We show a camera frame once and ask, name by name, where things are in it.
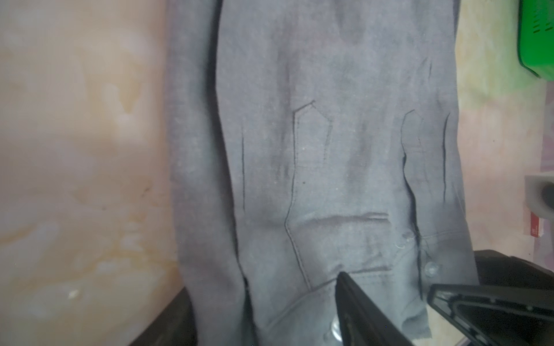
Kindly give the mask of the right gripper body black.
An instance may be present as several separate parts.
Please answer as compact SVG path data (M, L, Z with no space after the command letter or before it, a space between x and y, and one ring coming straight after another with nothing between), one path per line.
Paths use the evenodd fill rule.
M471 345L552 345L553 271L493 250L475 259L479 284L433 285L430 307Z

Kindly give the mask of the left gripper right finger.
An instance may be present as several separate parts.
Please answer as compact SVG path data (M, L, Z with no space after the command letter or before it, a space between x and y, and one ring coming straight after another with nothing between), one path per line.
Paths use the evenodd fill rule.
M412 346L346 272L336 280L336 307L346 346Z

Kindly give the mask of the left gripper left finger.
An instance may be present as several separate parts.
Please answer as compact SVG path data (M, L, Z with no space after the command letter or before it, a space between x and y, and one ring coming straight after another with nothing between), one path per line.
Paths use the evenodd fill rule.
M130 346L196 346L193 308L183 288Z

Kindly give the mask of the grey long sleeve shirt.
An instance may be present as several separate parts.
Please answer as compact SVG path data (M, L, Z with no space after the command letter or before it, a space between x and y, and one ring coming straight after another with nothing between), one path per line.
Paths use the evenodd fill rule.
M173 218L199 345L335 345L347 272L409 340L478 282L458 1L169 1Z

